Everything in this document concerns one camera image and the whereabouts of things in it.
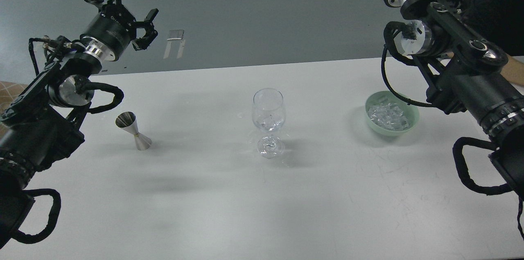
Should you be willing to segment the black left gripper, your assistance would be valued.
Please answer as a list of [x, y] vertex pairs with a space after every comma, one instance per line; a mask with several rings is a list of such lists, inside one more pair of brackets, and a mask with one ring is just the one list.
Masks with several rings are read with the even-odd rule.
[[[143, 21], [136, 21], [133, 14], [123, 6], [122, 0], [84, 0], [99, 10], [99, 14], [90, 22], [87, 29], [80, 35], [85, 44], [89, 39], [103, 43], [113, 54], [108, 61], [117, 61], [130, 43], [135, 51], [146, 50], [157, 38], [153, 20], [159, 13], [151, 9]], [[136, 31], [144, 30], [144, 35], [138, 37]]]

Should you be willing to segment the person forearm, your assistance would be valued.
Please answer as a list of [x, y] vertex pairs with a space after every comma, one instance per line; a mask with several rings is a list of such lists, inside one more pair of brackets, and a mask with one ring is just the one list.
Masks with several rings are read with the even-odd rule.
[[498, 68], [498, 72], [505, 77], [505, 79], [513, 84], [523, 86], [524, 81], [524, 66], [523, 62], [515, 59], [509, 54], [506, 54], [507, 63], [503, 67]]

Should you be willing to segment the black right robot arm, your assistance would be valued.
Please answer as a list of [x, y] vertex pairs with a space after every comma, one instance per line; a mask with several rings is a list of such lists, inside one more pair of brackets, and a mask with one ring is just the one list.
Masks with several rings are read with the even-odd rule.
[[[404, 22], [384, 29], [382, 79], [395, 97], [408, 105], [434, 107], [445, 114], [469, 111], [489, 140], [457, 139], [452, 148], [458, 177], [468, 189], [485, 195], [515, 192], [519, 198], [517, 228], [523, 233], [523, 95], [500, 74], [508, 56], [486, 40], [460, 15], [466, 0], [383, 0], [399, 8]], [[401, 96], [390, 85], [386, 56], [419, 69], [428, 84], [427, 101]], [[504, 178], [499, 186], [479, 186], [469, 175], [463, 148], [491, 151], [490, 161]]]

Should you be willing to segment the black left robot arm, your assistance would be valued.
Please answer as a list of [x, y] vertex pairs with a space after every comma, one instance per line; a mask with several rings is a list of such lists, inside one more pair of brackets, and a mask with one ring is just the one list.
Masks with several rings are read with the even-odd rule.
[[124, 99], [110, 84], [90, 81], [105, 61], [117, 61], [127, 47], [146, 50], [157, 38], [157, 9], [142, 21], [122, 0], [84, 0], [97, 15], [77, 40], [30, 38], [36, 77], [1, 114], [1, 246], [43, 241], [55, 229], [61, 196], [49, 188], [28, 190], [37, 172], [68, 158], [85, 141], [80, 128], [88, 114], [110, 111]]

